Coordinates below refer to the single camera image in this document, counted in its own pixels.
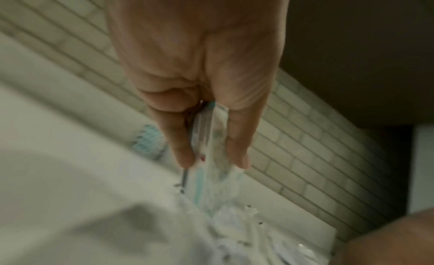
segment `dark brown surface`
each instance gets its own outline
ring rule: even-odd
[[[359,127],[434,122],[425,0],[291,0],[281,67]]]

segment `brick wall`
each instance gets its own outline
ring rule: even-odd
[[[0,30],[146,113],[110,44],[103,0],[0,0]],[[248,174],[338,230],[339,247],[403,214],[396,157],[283,71]]]

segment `person's hand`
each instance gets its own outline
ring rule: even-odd
[[[434,264],[434,209],[417,213],[349,242],[330,265]]]
[[[186,117],[201,100],[229,109],[226,152],[247,149],[282,54],[289,0],[108,0],[108,26],[127,77],[176,159],[194,156]]]

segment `teal patterned object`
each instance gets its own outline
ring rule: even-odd
[[[164,135],[154,125],[145,125],[132,148],[144,157],[158,161],[168,147]]]

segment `skin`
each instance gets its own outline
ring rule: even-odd
[[[182,167],[194,162],[186,123],[202,100],[229,109],[227,155],[250,166],[246,152],[282,55],[288,3],[107,0],[119,60]],[[347,243],[330,264],[434,264],[434,210]]]

